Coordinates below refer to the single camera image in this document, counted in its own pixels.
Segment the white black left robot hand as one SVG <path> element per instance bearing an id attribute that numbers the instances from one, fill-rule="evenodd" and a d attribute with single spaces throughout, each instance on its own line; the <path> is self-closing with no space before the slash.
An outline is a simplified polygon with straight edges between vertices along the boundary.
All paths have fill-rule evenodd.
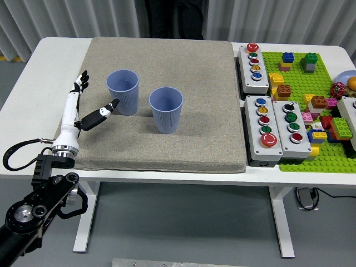
<path id="1" fill-rule="evenodd" d="M 89 75 L 87 71 L 82 72 L 75 80 L 73 87 L 67 96 L 65 109 L 62 115 L 61 132 L 52 145 L 52 152 L 56 156 L 76 157 L 80 149 L 77 142 L 80 131 L 89 131 L 104 122 L 120 103 L 120 100 L 114 99 L 106 106 L 94 110 L 84 118 L 80 119 L 78 114 L 80 97 L 84 89 L 88 87 L 88 80 Z"/>

